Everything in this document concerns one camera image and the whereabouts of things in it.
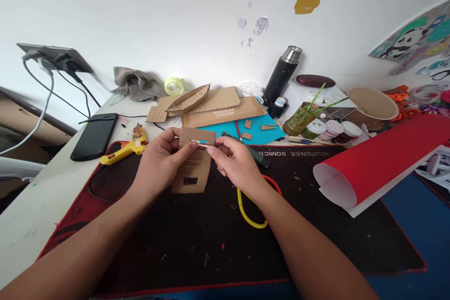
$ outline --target green glass jar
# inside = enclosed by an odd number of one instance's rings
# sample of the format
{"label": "green glass jar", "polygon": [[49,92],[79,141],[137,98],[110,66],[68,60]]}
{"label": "green glass jar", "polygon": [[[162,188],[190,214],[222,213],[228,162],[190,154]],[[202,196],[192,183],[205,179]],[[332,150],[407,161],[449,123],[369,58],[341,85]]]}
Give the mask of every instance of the green glass jar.
{"label": "green glass jar", "polygon": [[312,105],[309,111],[306,111],[309,102],[303,102],[296,113],[288,119],[283,125],[283,131],[288,136],[298,136],[306,126],[319,117],[320,112],[314,113],[319,107]]}

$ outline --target silver thermos lid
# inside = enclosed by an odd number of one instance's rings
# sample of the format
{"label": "silver thermos lid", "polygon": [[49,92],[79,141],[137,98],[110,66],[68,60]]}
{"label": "silver thermos lid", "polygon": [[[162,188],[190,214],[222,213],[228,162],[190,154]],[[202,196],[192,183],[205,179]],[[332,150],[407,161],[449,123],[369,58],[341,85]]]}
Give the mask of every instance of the silver thermos lid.
{"label": "silver thermos lid", "polygon": [[296,46],[289,46],[286,48],[286,51],[281,55],[281,59],[284,62],[298,64],[300,59],[300,54],[303,49]]}

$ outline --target plastic bag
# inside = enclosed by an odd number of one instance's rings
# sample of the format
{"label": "plastic bag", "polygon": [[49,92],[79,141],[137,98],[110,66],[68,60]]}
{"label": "plastic bag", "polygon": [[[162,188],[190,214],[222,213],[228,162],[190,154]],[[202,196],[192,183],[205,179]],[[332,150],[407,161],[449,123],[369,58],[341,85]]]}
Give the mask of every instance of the plastic bag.
{"label": "plastic bag", "polygon": [[238,87],[238,90],[241,97],[263,96],[263,88],[256,82],[245,82]]}

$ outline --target white wall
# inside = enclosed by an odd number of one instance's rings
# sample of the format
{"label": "white wall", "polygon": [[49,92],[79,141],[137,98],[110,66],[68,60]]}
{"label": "white wall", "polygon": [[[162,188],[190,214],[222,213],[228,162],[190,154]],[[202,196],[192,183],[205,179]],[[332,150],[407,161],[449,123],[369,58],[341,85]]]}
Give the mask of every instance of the white wall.
{"label": "white wall", "polygon": [[[24,42],[77,49],[108,89],[114,88],[114,66],[179,76],[195,86],[246,80],[264,86],[288,45],[304,50],[299,72],[330,76],[343,90],[415,86],[426,81],[412,71],[387,77],[394,63],[367,54],[402,24],[445,0],[321,0],[308,15],[294,13],[296,0],[250,0],[251,9],[248,1],[0,0],[0,85],[36,105],[44,101],[47,93],[22,68],[23,53],[15,43]],[[252,31],[262,15],[270,25],[256,37]],[[237,26],[240,17],[247,19],[243,30]],[[35,65],[32,69],[45,79]],[[82,78],[102,102],[109,97],[91,75]],[[55,91],[85,109],[81,93],[59,78]],[[75,128],[83,119],[57,98],[49,112]]]}

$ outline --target black thermos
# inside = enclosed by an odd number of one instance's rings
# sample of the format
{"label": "black thermos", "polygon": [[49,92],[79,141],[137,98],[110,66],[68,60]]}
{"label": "black thermos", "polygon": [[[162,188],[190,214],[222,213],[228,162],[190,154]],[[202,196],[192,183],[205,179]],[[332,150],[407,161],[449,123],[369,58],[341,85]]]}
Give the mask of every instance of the black thermos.
{"label": "black thermos", "polygon": [[294,70],[299,64],[300,54],[303,50],[296,46],[289,46],[278,60],[277,66],[273,70],[269,83],[262,92],[262,100],[265,106],[277,99],[284,90],[287,82],[291,78]]}

